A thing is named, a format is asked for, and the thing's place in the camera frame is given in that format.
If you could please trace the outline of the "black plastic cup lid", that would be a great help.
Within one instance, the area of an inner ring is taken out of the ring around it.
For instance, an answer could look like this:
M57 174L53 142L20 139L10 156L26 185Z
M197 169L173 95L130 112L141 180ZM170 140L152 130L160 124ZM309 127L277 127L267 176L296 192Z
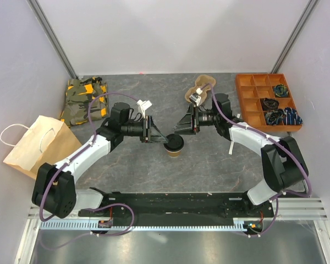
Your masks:
M170 152L180 151L184 147L184 139L178 134L169 134L166 136L168 142L163 144L164 148Z

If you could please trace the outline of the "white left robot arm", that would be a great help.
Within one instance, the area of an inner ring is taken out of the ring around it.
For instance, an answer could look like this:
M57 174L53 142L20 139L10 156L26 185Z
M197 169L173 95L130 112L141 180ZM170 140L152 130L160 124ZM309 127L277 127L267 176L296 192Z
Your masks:
M150 115L132 120L130 112L127 103L115 103L96 135L65 159L40 166L31 198L32 203L41 208L40 213L49 212L65 218L73 210L91 210L97 216L109 212L110 204L100 191L76 189L75 184L82 174L113 151L126 136L139 137L142 143L168 142Z

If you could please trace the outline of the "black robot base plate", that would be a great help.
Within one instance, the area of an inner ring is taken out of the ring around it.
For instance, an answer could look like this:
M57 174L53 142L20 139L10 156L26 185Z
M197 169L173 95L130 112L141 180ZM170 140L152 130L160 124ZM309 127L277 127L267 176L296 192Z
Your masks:
M218 214L225 218L273 217L272 205L266 201L254 206L242 192L161 192L121 193L104 192L89 188L102 195L101 206L120 203L128 205L136 216L141 213L163 215L165 213Z

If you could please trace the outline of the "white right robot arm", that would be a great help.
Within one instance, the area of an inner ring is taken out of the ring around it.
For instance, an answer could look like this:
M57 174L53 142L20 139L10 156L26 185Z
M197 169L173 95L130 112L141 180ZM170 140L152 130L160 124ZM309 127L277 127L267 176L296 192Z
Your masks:
M208 111L201 111L190 103L173 131L179 135L194 135L201 127L208 126L214 126L220 136L261 157L263 180L245 193L246 199L240 206L244 215L254 216L262 203L272 201L282 193L292 193L290 187L298 182L310 184L309 172L296 140L291 136L279 138L263 133L237 118L232 114L228 95L214 94L212 108Z

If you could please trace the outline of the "brown paper coffee cup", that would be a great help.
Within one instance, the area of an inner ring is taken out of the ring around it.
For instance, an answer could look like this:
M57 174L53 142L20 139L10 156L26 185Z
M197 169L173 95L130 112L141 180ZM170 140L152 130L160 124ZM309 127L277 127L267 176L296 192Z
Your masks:
M168 145L164 146L167 153L169 154L170 157L178 157L181 154L181 151L183 147L170 147Z

